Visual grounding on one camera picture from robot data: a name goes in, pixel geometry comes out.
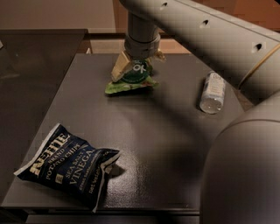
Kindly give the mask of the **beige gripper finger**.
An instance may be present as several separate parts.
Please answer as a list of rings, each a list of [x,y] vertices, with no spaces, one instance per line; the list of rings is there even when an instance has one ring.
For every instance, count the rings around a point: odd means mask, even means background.
[[[131,66],[131,57],[126,51],[122,51],[115,62],[113,70],[111,72],[111,77],[113,82],[119,81],[123,74],[129,69]]]
[[[165,58],[163,52],[162,52],[160,49],[158,49],[158,50],[155,52],[154,58],[155,58],[156,60],[161,61],[161,62],[165,62],[165,61],[166,61],[166,58]]]

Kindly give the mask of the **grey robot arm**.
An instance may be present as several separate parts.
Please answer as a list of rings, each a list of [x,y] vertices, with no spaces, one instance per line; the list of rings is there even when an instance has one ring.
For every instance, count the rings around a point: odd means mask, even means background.
[[[207,153],[200,224],[280,224],[280,34],[193,0],[119,1],[131,57],[153,55],[164,31],[254,105]]]

